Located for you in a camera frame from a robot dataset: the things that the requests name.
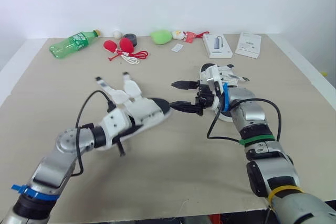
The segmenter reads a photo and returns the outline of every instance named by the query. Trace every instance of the white cable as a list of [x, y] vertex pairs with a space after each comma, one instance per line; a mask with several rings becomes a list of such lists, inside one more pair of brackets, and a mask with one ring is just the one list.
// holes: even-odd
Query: white cable
[[129, 64], [139, 64], [140, 60], [138, 58], [135, 57], [130, 57], [130, 56], [125, 56], [125, 55], [121, 55], [121, 57], [127, 61]]

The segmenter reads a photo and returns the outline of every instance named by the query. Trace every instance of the product box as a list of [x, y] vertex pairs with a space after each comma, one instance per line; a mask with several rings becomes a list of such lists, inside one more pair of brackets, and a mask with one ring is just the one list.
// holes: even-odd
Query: product box
[[261, 36], [241, 33], [235, 54], [258, 58], [260, 54]]
[[209, 58], [229, 59], [232, 57], [232, 51], [224, 34], [204, 34], [203, 42]]

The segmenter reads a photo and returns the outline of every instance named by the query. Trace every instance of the white ball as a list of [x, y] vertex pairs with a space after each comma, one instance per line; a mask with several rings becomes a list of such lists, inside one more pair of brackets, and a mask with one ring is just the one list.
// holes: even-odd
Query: white ball
[[121, 39], [122, 33], [120, 31], [114, 31], [113, 36], [115, 39]]

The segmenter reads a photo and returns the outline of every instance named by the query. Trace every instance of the black cable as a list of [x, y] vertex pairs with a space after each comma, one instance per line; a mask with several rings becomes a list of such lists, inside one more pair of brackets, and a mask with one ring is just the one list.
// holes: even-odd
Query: black cable
[[94, 92], [92, 92], [85, 100], [85, 102], [83, 103], [82, 107], [80, 108], [80, 111], [78, 113], [78, 116], [77, 116], [77, 120], [76, 120], [76, 125], [75, 125], [75, 128], [77, 128], [76, 130], [76, 153], [77, 153], [77, 159], [78, 159], [78, 164], [79, 164], [79, 172], [78, 173], [74, 173], [72, 174], [71, 176], [72, 177], [75, 177], [75, 176], [79, 176], [81, 175], [83, 172], [84, 172], [84, 168], [83, 168], [83, 162], [82, 162], [82, 158], [81, 158], [81, 155], [80, 155], [80, 148], [79, 148], [79, 132], [80, 132], [80, 129], [81, 127], [78, 126], [79, 124], [79, 120], [80, 120], [80, 117], [82, 115], [82, 112], [83, 112], [83, 109], [84, 107], [86, 106], [86, 104], [88, 103], [88, 101], [90, 100], [90, 98], [95, 94], [95, 93], [101, 93], [105, 99], [107, 100], [108, 104], [112, 103], [112, 101], [110, 100], [110, 98], [101, 90], [96, 90]]
[[282, 122], [281, 122], [281, 113], [280, 113], [280, 110], [278, 108], [278, 106], [276, 106], [275, 103], [269, 101], [269, 100], [266, 100], [266, 99], [262, 99], [262, 98], [249, 98], [249, 99], [244, 99], [244, 100], [240, 100], [238, 102], [236, 102], [234, 105], [231, 106], [231, 109], [237, 107], [238, 105], [240, 105], [241, 103], [243, 102], [250, 102], [250, 101], [259, 101], [259, 102], [266, 102], [268, 104], [271, 104], [277, 111], [278, 113], [278, 134], [277, 134], [277, 142], [280, 141], [280, 134], [281, 134], [281, 125], [282, 125]]
[[239, 143], [239, 140], [231, 138], [231, 137], [227, 137], [227, 136], [210, 136], [211, 131], [214, 128], [214, 126], [215, 126], [215, 124], [216, 124], [216, 122], [217, 122], [217, 120], [219, 118], [219, 115], [221, 114], [221, 112], [223, 110], [223, 106], [224, 105], [223, 105], [223, 96], [222, 95], [219, 96], [219, 104], [220, 104], [220, 106], [219, 106], [218, 112], [217, 112], [215, 118], [213, 119], [213, 121], [212, 121], [212, 123], [210, 125], [208, 133], [206, 134], [206, 138], [207, 139], [225, 139], [225, 140], [230, 140], [230, 141], [234, 141], [236, 143]]
[[[277, 141], [279, 142], [279, 141], [280, 141], [280, 134], [281, 134], [281, 125], [282, 125], [282, 122], [281, 122], [281, 113], [280, 113], [280, 110], [279, 110], [278, 106], [276, 106], [275, 103], [273, 103], [273, 102], [271, 102], [271, 101], [269, 101], [269, 100], [267, 100], [267, 99], [262, 99], [262, 98], [250, 98], [250, 99], [244, 99], [244, 100], [240, 100], [240, 101], [236, 102], [234, 105], [232, 105], [232, 106], [230, 107], [230, 109], [233, 109], [233, 108], [237, 107], [238, 105], [240, 105], [240, 104], [243, 103], [243, 102], [249, 102], [249, 101], [266, 102], [266, 103], [271, 104], [271, 105], [276, 109], [276, 111], [277, 111], [277, 113], [278, 113], [278, 134], [277, 134]], [[210, 136], [211, 131], [212, 131], [213, 127], [215, 126], [215, 124], [216, 124], [216, 122], [217, 122], [217, 120], [218, 120], [218, 118], [219, 118], [219, 116], [220, 116], [220, 113], [221, 113], [222, 110], [223, 110], [223, 106], [224, 106], [224, 105], [223, 105], [223, 96], [222, 96], [222, 95], [219, 97], [219, 104], [220, 104], [220, 106], [219, 106], [218, 112], [217, 112], [215, 118], [213, 119], [213, 121], [212, 121], [212, 123], [211, 123], [211, 125], [210, 125], [210, 128], [209, 128], [209, 130], [208, 130], [208, 133], [206, 134], [206, 137], [207, 137], [208, 139], [224, 139], [224, 140], [231, 140], [231, 141], [234, 141], [234, 142], [239, 143], [239, 140], [234, 139], [234, 138], [231, 138], [231, 137], [227, 137], [227, 136]]]

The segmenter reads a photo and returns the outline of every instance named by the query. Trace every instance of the white card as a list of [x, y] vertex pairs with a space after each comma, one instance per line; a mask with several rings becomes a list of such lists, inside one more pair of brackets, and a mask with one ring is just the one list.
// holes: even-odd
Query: white card
[[173, 52], [178, 52], [178, 51], [180, 51], [180, 50], [182, 49], [182, 47], [183, 47], [182, 44], [177, 43], [177, 44], [175, 45], [175, 47], [173, 47], [171, 50], [172, 50]]

